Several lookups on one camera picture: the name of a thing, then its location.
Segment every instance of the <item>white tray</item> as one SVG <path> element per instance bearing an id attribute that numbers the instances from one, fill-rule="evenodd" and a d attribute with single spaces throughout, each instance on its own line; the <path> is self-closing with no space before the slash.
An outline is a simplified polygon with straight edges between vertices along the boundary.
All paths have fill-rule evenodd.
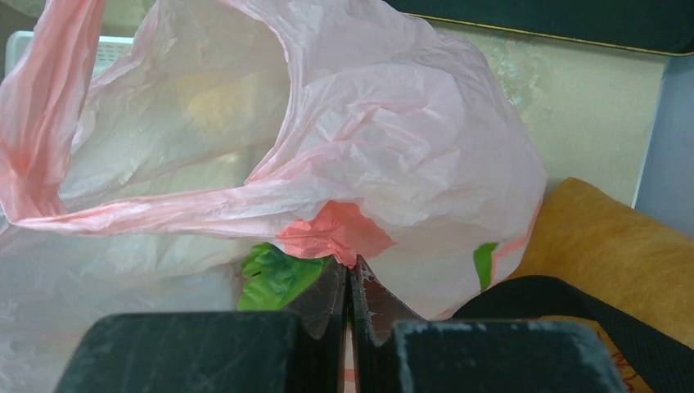
<path id="1" fill-rule="evenodd" d="M 32 31 L 17 31 L 10 36 L 10 39 L 7 41 L 7 52 L 5 54 L 5 75 L 8 75 L 15 68 L 33 37 L 34 32 Z M 101 36 L 97 49 L 97 62 L 94 66 L 92 77 L 104 72 L 106 68 L 113 64 L 115 59 L 130 52 L 132 47 L 132 38 Z"/>

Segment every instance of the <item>black strap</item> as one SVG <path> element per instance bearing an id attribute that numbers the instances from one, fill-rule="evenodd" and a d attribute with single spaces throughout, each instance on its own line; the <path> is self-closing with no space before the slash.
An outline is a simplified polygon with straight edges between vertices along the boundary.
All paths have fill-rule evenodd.
<path id="1" fill-rule="evenodd" d="M 694 392 L 694 350 L 558 278 L 527 276 L 501 282 L 470 300 L 453 318 L 546 315 L 597 321 L 653 391 Z"/>

